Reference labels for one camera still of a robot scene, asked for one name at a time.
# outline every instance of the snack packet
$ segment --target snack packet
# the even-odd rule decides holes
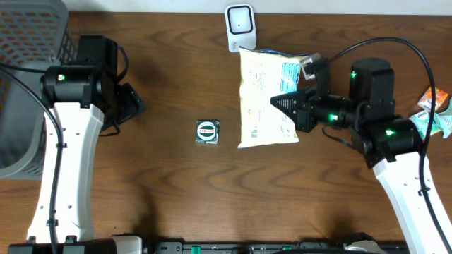
[[[435,104],[435,111],[438,110],[438,108],[443,104],[443,102],[446,101],[446,98],[448,96],[447,92],[441,91],[440,89],[436,88],[436,104]],[[432,108],[432,88],[429,87],[427,91],[425,91],[422,98],[417,103],[421,108],[430,111]]]
[[[417,131],[419,131],[419,134],[421,138],[425,139],[425,134],[427,133],[427,125],[429,124],[429,112],[427,110],[421,111],[417,114],[414,114],[410,116],[410,120],[415,123]],[[435,133],[438,133],[440,129],[438,128],[437,124],[433,122],[432,131],[430,133],[430,136],[434,135]]]
[[[299,142],[294,122],[270,104],[270,98],[297,91],[305,56],[290,56],[269,49],[239,49],[242,81],[239,148]]]
[[[449,137],[452,133],[452,100],[444,112],[435,114],[435,122],[443,131],[443,138]]]

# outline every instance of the wood grain surface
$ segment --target wood grain surface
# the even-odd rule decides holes
[[[432,65],[438,88],[452,93],[452,18],[426,16],[257,15],[258,48],[332,56],[372,37],[402,37]],[[300,143],[238,150],[240,59],[227,50],[221,14],[71,13],[75,37],[102,34],[130,60],[125,78],[148,110],[100,138],[95,155],[95,237],[124,232],[185,241],[298,241],[365,231],[403,240],[389,199],[363,157],[317,127]],[[409,116],[428,87],[405,46],[369,45],[332,66],[332,93],[348,95],[355,59],[388,59],[396,111]],[[197,119],[219,119],[220,143],[194,142]],[[452,143],[441,134],[428,151],[438,192],[452,211]],[[0,252],[24,242],[38,181],[0,182]]]

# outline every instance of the white snack bag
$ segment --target white snack bag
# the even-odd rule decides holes
[[[239,148],[299,142],[292,119],[270,104],[276,95],[297,91],[300,61],[271,50],[240,48],[242,81],[240,112],[242,141]]]

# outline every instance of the white device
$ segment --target white device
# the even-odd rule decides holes
[[[256,24],[253,8],[249,4],[228,6],[225,10],[225,20],[229,51],[238,52],[240,47],[256,48]]]
[[[447,253],[430,217],[420,189],[419,160],[417,152],[396,155],[395,162],[386,159],[373,168],[397,215],[403,235],[411,254]],[[452,225],[433,184],[427,157],[424,162],[424,177],[429,190],[432,207],[449,243],[452,243]]]
[[[86,109],[77,102],[57,102],[50,111],[63,130],[65,144],[56,192],[58,243],[65,243],[67,236],[75,236],[77,242],[91,241],[94,238],[91,219],[93,162],[104,114],[93,104]],[[41,192],[35,217],[27,234],[27,239],[33,238],[36,243],[50,243],[47,223],[58,143],[54,125],[48,115],[44,116],[47,140]],[[114,236],[112,239],[118,254],[142,253],[143,241],[139,236]]]

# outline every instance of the plastic basket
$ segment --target plastic basket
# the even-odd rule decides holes
[[[60,0],[0,0],[0,62],[45,70],[76,58]],[[38,95],[40,74],[16,72]],[[0,73],[0,178],[41,179],[43,111]]]

